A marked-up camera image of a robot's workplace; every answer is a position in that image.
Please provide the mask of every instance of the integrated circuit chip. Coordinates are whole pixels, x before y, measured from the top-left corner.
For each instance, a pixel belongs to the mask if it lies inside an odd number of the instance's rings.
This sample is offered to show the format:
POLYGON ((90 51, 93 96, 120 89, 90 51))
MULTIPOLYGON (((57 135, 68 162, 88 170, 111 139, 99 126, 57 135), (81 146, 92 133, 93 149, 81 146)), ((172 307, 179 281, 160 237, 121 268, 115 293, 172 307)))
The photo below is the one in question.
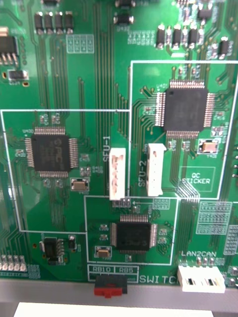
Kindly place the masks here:
POLYGON ((172 80, 164 93, 157 94, 156 126, 163 126, 168 137, 196 138, 210 127, 215 95, 202 81, 172 80))
POLYGON ((121 222, 117 224, 117 249, 148 251, 151 224, 148 222, 121 222))
POLYGON ((41 177, 67 177, 78 166, 77 140, 65 135, 64 129, 36 128, 25 143, 28 165, 41 177))
POLYGON ((122 215, 112 224, 111 244, 121 253, 145 253, 157 243, 157 225, 146 215, 122 215))
POLYGON ((70 171, 69 137, 67 135, 36 135, 31 137, 36 171, 70 171))
POLYGON ((202 131, 207 104, 206 88, 166 90, 166 131, 202 131))

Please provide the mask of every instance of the white connector header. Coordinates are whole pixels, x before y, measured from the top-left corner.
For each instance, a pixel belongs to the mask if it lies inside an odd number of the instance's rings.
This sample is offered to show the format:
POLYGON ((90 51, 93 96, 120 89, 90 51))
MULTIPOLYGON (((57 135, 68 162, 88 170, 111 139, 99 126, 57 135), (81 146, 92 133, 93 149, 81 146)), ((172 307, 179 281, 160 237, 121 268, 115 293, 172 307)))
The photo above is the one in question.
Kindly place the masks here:
POLYGON ((109 154, 110 200, 125 198, 125 148, 111 148, 109 154))
POLYGON ((217 266, 179 266, 178 280, 183 292, 224 293, 224 278, 217 266))
POLYGON ((162 195, 162 171, 164 144, 149 143, 147 159, 146 189, 149 197, 162 195))

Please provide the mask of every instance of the black component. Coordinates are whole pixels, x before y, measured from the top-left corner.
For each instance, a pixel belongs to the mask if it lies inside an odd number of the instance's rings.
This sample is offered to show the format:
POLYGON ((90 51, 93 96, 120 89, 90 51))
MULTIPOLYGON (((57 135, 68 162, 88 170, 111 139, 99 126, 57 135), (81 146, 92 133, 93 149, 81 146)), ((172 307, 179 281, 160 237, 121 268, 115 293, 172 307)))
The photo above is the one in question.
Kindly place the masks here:
POLYGON ((69 172, 69 137, 67 135, 37 135, 31 137, 36 171, 69 172))
POLYGON ((43 0, 43 4, 45 5, 56 5, 58 2, 58 0, 43 0))
POLYGON ((23 70, 9 70, 8 71, 9 80, 26 80, 27 72, 23 70))
POLYGON ((223 59, 227 55, 228 49, 229 49, 228 38, 222 37, 219 44, 219 50, 218 50, 219 58, 223 59))
POLYGON ((129 14, 118 14, 114 17, 113 19, 114 24, 133 24, 134 23, 134 17, 132 15, 129 14))
POLYGON ((35 28, 37 34, 41 35, 44 33, 44 27, 43 27, 43 17, 42 13, 36 13, 34 15, 34 21, 35 21, 35 28))
POLYGON ((117 224, 117 249, 148 251, 150 249, 149 222, 119 222, 117 224))
POLYGON ((49 258, 48 264, 49 265, 57 265, 57 264, 59 264, 59 259, 57 257, 49 258))
POLYGON ((179 47, 181 43, 181 28, 174 28, 172 45, 179 47))
POLYGON ((68 248, 70 250, 75 250, 76 249, 76 240, 74 236, 70 236, 68 239, 68 248))
POLYGON ((58 34, 63 33, 63 14, 61 12, 56 13, 55 15, 55 25, 56 25, 56 32, 58 34))
POLYGON ((158 27, 156 36, 156 47, 162 49, 165 44, 165 27, 164 25, 158 27))
POLYGON ((67 34, 73 33, 73 14, 72 12, 66 12, 64 17, 64 23, 67 34))
POLYGON ((53 17, 49 13, 45 15, 45 29, 48 34, 52 34, 54 32, 53 29, 53 17))
POLYGON ((197 29, 190 29, 188 34, 188 44, 196 44, 197 43, 197 29))
POLYGON ((129 7, 135 7, 136 6, 136 2, 134 0, 116 0, 115 1, 115 6, 118 7, 125 7, 125 8, 129 8, 129 7))
POLYGON ((0 36, 0 54, 16 54, 17 46, 14 36, 0 36))
POLYGON ((125 275, 97 275, 94 287, 95 295, 104 295, 106 296, 106 292, 108 291, 108 295, 110 294, 110 290, 120 289, 122 294, 127 294, 127 277, 125 275))
POLYGON ((57 257, 57 239, 45 238, 44 239, 45 254, 47 258, 57 257))
POLYGON ((165 131, 202 131, 207 95, 206 88, 167 89, 165 131))
POLYGON ((212 9, 199 9, 197 18, 199 20, 209 20, 212 17, 212 9))

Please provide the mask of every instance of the green circuit board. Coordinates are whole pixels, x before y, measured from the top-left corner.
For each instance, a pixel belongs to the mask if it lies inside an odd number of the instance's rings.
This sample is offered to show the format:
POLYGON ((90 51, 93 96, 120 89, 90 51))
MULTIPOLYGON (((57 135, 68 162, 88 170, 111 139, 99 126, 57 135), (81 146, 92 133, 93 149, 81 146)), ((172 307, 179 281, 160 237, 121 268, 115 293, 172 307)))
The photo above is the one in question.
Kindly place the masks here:
POLYGON ((235 287, 237 79, 237 0, 0 0, 0 277, 235 287))

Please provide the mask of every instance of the surface mount component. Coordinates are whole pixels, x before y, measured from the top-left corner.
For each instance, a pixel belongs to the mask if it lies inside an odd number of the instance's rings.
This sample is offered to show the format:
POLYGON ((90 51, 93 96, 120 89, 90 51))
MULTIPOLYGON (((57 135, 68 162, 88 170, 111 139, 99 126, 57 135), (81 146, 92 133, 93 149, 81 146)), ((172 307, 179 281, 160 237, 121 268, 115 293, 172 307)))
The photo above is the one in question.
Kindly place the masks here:
POLYGON ((75 192, 87 192, 89 190, 89 182, 83 178, 72 178, 71 189, 75 192))
POLYGON ((219 43, 218 58, 219 59, 224 59, 226 57, 226 55, 228 54, 228 49, 229 49, 228 37, 223 36, 221 38, 220 43, 219 43))
POLYGON ((113 18, 113 23, 118 25, 133 24, 134 17, 133 15, 130 15, 127 13, 118 14, 118 15, 115 15, 115 17, 113 18))
POLYGON ((60 0, 41 0, 41 3, 45 5, 56 5, 59 2, 60 0))
POLYGON ((8 28, 0 28, 0 65, 18 65, 18 47, 14 36, 8 35, 8 28))
POLYGON ((43 13, 37 12, 34 15, 34 21, 35 21, 35 29, 36 33, 38 35, 42 35, 44 33, 44 26, 43 26, 43 13))
POLYGON ((134 0, 116 0, 115 1, 115 6, 118 7, 135 7, 136 6, 136 2, 134 0))
POLYGON ((67 11, 64 16, 64 25, 67 34, 73 33, 73 13, 71 11, 67 11))
POLYGON ((77 139, 65 135, 64 128, 35 128, 25 139, 28 166, 41 177, 68 177, 78 167, 77 139))
POLYGON ((10 81, 27 80, 28 73, 26 70, 9 70, 7 77, 10 81))
POLYGON ((165 26, 163 24, 158 26, 156 35, 156 48, 163 49, 165 45, 165 26))
POLYGON ((156 125, 171 137, 196 138, 211 126, 214 99, 202 81, 172 80, 164 93, 157 94, 156 125))
POLYGON ((199 20, 209 20, 212 17, 212 3, 207 5, 207 8, 203 4, 198 7, 197 18, 199 20))
POLYGON ((125 254, 143 254, 157 244, 156 224, 146 215, 121 215, 111 225, 111 244, 125 254))
POLYGON ((215 154, 218 151, 218 140, 199 140, 198 153, 200 154, 215 154))
POLYGON ((53 28, 53 14, 52 12, 46 13, 44 16, 44 24, 47 34, 53 34, 54 28, 53 28))
POLYGON ((57 34, 63 34, 63 13, 57 12, 55 14, 55 28, 57 34))
POLYGON ((181 43, 181 26, 175 25, 173 31, 173 39, 172 39, 172 47, 173 49, 177 50, 180 47, 181 43))

